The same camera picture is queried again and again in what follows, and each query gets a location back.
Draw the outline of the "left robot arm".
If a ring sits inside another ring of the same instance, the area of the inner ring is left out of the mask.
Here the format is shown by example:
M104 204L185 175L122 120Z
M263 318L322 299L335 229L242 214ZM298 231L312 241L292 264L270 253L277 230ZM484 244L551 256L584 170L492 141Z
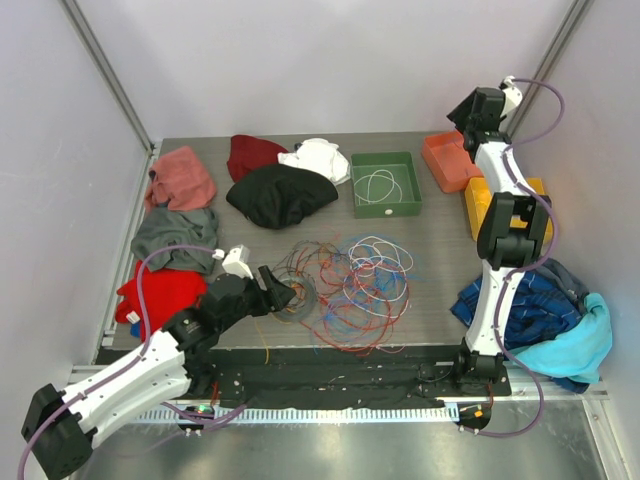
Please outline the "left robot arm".
M258 279L225 273L138 348L62 390L46 384L32 396L21 435L19 478L34 457L49 479L80 469L108 437L149 408L187 394L205 397L213 385L208 352L247 316L281 311L293 288L262 266Z

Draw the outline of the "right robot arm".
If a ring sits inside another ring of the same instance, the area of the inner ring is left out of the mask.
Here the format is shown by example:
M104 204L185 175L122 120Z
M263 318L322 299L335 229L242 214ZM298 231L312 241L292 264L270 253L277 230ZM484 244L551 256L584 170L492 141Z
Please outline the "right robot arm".
M463 136L463 148L491 192L476 241L482 261L475 313L454 359L451 380L465 395L502 381L504 334L525 271L540 259L549 220L548 202L519 170L502 122L522 101L510 77L500 86L478 87L448 119Z

